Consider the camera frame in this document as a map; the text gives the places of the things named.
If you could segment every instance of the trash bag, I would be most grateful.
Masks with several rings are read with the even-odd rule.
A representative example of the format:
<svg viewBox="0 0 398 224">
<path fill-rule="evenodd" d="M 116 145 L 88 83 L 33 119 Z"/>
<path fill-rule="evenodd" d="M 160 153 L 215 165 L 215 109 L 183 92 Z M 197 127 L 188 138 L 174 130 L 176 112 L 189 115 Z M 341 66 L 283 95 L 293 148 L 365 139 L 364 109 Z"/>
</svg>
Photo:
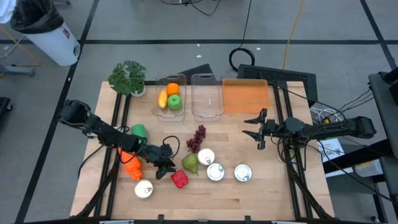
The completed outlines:
<svg viewBox="0 0 398 224">
<path fill-rule="evenodd" d="M 63 24 L 52 0 L 20 0 L 12 13 L 11 27 L 23 34 L 51 32 Z"/>
</svg>

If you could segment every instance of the wooden tabletop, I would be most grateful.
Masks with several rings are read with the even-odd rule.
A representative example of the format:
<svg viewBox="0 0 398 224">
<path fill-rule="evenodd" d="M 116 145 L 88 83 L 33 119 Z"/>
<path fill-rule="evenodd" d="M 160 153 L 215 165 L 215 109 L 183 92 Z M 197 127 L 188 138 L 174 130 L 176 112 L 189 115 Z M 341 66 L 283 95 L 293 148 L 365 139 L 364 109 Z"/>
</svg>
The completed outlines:
<svg viewBox="0 0 398 224">
<path fill-rule="evenodd" d="M 288 87 L 290 91 L 305 95 L 301 82 L 288 82 Z M 286 165 L 280 161 L 276 145 L 266 138 L 266 149 L 258 151 L 257 143 L 242 133 L 242 130 L 258 131 L 259 126 L 243 123 L 245 119 L 255 118 L 258 114 L 224 114 L 217 122 L 198 123 L 191 112 L 191 89 L 187 86 L 184 121 L 161 122 L 151 113 L 155 86 L 146 86 L 146 88 L 143 97 L 132 98 L 127 125 L 143 123 L 149 144 L 159 146 L 167 136 L 179 137 L 182 145 L 174 159 L 179 170 L 182 169 L 182 158 L 188 154 L 185 141 L 193 137 L 198 125 L 204 124 L 206 138 L 201 147 L 210 148 L 215 152 L 215 162 L 224 166 L 225 176 L 219 182 L 212 182 L 206 176 L 206 167 L 199 165 L 198 175 L 185 172 L 189 184 L 183 189 L 178 189 L 171 181 L 170 174 L 161 180 L 156 180 L 156 168 L 152 164 L 144 164 L 144 178 L 153 183 L 154 192 L 147 199 L 139 199 L 134 193 L 137 182 L 125 173 L 121 164 L 112 218 L 157 219 L 158 214 L 164 214 L 165 219 L 177 220 L 243 220 L 245 215 L 250 215 L 252 220 L 294 220 Z M 286 118 L 282 91 L 280 96 Z M 307 101 L 293 94 L 289 96 L 293 115 L 305 123 L 312 123 Z M 269 88 L 269 98 L 271 107 L 268 109 L 267 119 L 278 121 L 272 88 Z M 116 93 L 109 87 L 108 82 L 103 82 L 95 114 L 107 123 L 111 122 L 115 99 Z M 121 104 L 119 122 L 123 112 L 123 103 Z M 315 141 L 312 141 L 311 145 L 317 147 Z M 89 139 L 85 156 L 91 154 L 98 146 L 96 139 Z M 99 152 L 81 170 L 71 215 L 80 212 L 96 192 L 104 154 L 105 150 Z M 252 179 L 249 182 L 240 183 L 234 177 L 234 168 L 241 163 L 249 165 L 252 169 Z M 311 147 L 307 150 L 305 175 L 308 189 L 313 196 L 326 212 L 334 215 L 320 155 Z M 297 193 L 301 214 L 304 217 L 305 210 L 299 188 Z M 108 190 L 104 194 L 102 215 L 105 214 L 107 201 Z"/>
</svg>

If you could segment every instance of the can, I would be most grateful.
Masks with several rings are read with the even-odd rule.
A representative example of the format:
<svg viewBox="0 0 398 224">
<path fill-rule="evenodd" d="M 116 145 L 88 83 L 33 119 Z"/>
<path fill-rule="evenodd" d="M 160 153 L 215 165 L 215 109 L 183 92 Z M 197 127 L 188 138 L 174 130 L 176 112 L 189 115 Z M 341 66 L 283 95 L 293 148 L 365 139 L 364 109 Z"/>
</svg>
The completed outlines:
<svg viewBox="0 0 398 224">
<path fill-rule="evenodd" d="M 224 167 L 220 164 L 214 163 L 207 167 L 207 176 L 212 181 L 219 181 L 224 177 Z"/>
<path fill-rule="evenodd" d="M 214 162 L 215 155 L 211 149 L 202 149 L 198 153 L 198 161 L 204 166 L 208 166 Z"/>
<path fill-rule="evenodd" d="M 252 172 L 248 165 L 240 164 L 235 168 L 235 178 L 240 182 L 247 182 L 251 179 Z"/>
<path fill-rule="evenodd" d="M 149 180 L 140 180 L 137 183 L 134 191 L 135 191 L 137 197 L 147 198 L 154 191 L 154 186 L 152 185 L 152 183 Z"/>
</svg>

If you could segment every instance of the purple grapes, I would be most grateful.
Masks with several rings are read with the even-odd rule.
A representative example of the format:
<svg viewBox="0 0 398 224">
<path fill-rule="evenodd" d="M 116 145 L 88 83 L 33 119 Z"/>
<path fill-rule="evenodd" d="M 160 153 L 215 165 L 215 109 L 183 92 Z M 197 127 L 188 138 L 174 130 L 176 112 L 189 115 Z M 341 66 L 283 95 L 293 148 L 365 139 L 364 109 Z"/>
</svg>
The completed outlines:
<svg viewBox="0 0 398 224">
<path fill-rule="evenodd" d="M 203 139 L 206 137 L 206 128 L 203 125 L 199 125 L 198 130 L 195 131 L 195 135 L 192 139 L 187 141 L 188 151 L 193 153 L 197 153 L 200 150 L 200 144 L 203 142 Z"/>
</svg>

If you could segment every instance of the gray floor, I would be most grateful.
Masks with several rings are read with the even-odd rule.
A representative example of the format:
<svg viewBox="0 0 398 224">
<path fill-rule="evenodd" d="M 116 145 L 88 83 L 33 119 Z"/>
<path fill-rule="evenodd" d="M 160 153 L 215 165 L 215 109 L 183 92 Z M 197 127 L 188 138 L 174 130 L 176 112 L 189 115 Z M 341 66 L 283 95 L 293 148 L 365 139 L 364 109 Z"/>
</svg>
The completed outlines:
<svg viewBox="0 0 398 224">
<path fill-rule="evenodd" d="M 79 39 L 93 0 L 71 2 L 71 6 L 57 4 L 57 9 Z M 367 3 L 384 39 L 397 39 L 395 21 L 398 16 L 394 10 L 398 7 L 397 1 Z M 216 1 L 203 0 L 197 6 L 211 11 L 215 4 Z M 158 0 L 100 0 L 87 39 L 241 39 L 248 6 L 249 0 L 224 0 L 216 13 L 207 17 L 191 6 L 168 6 Z M 253 0 L 246 38 L 287 39 L 299 6 L 300 2 L 294 0 Z M 8 24 L 5 27 L 15 38 L 21 36 Z M 0 33 L 0 40 L 6 39 Z M 377 37 L 359 0 L 307 0 L 294 39 L 377 40 Z M 6 52 L 4 47 L 8 45 L 0 45 L 0 55 Z M 236 73 L 229 67 L 228 54 L 237 46 L 86 44 L 68 98 L 84 101 L 94 110 L 100 83 L 123 60 L 136 60 L 147 66 L 148 80 L 154 80 L 160 73 L 179 72 L 204 63 L 209 63 L 222 77 L 235 77 Z M 42 59 L 36 76 L 6 75 L 0 79 L 0 96 L 10 97 L 14 104 L 14 110 L 2 122 L 0 131 L 0 223 L 12 223 L 16 218 L 69 71 L 68 67 L 59 67 L 36 46 L 27 44 L 25 47 Z M 282 68 L 284 44 L 245 44 L 244 47 L 253 51 L 256 65 Z M 389 45 L 388 48 L 397 58 L 398 46 Z M 233 60 L 235 64 L 250 62 L 247 56 L 240 54 Z M 1 61 L 3 64 L 31 62 L 21 49 Z M 367 90 L 370 73 L 388 72 L 391 68 L 380 44 L 293 44 L 286 69 L 317 74 L 319 100 L 339 107 Z M 372 118 L 378 131 L 375 138 L 360 140 L 361 143 L 371 144 L 386 137 L 373 101 L 346 113 L 347 117 L 357 115 Z M 26 221 L 68 217 L 85 145 L 86 139 L 78 131 L 57 127 Z M 369 217 L 375 215 L 376 210 L 369 192 L 345 176 L 332 177 L 328 183 L 337 217 L 370 222 Z M 383 184 L 380 188 L 387 193 Z M 385 204 L 389 208 L 389 223 L 397 223 L 391 215 L 391 205 Z"/>
</svg>

